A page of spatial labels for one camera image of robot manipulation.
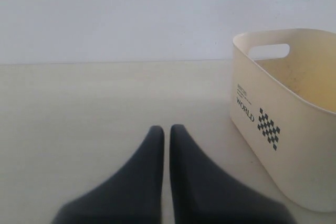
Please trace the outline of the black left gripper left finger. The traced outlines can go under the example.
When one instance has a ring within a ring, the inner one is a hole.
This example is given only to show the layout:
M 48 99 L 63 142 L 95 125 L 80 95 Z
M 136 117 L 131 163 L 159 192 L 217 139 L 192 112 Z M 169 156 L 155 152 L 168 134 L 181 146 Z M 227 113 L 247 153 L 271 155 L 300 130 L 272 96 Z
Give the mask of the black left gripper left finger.
M 164 131 L 149 128 L 132 157 L 108 180 L 63 205 L 53 223 L 161 223 Z

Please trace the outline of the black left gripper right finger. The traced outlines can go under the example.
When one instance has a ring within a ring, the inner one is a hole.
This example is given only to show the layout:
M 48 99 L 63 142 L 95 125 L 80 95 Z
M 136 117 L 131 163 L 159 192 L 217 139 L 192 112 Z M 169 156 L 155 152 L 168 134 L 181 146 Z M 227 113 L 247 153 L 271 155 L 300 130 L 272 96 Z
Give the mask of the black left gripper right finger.
M 170 182 L 175 223 L 285 223 L 284 206 L 223 171 L 181 124 L 170 131 Z

